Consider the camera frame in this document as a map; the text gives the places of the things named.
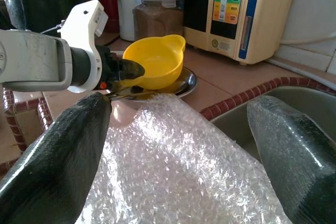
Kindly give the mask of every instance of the white wall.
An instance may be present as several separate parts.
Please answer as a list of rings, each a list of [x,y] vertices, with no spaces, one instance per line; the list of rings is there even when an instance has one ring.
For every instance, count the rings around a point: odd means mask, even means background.
[[[336,32],[336,0],[293,0],[282,40],[305,40]],[[327,70],[336,39],[314,44],[281,46],[277,56]]]

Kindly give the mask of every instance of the appliance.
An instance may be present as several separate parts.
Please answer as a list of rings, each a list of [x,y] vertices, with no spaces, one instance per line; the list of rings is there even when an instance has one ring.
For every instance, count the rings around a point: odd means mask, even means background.
[[[242,64],[278,49],[292,0],[185,0],[188,44]]]

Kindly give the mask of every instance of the bubble wrap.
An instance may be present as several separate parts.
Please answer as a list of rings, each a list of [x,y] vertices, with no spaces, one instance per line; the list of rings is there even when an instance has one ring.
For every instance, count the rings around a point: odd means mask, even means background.
[[[263,166],[175,96],[111,128],[76,224],[291,223]]]

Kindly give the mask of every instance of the white container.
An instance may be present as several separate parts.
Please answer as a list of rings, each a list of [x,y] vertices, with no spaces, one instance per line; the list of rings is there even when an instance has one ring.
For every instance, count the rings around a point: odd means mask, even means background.
[[[133,9],[135,0],[118,0],[120,37],[124,40],[134,41]]]

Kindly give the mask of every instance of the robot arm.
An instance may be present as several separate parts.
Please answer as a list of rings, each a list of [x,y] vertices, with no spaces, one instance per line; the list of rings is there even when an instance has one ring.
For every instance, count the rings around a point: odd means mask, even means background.
[[[113,58],[109,48],[94,44],[107,19],[103,6],[92,0],[71,10],[61,38],[0,30],[0,83],[16,91],[80,93],[113,89],[120,80],[144,75],[141,65]]]

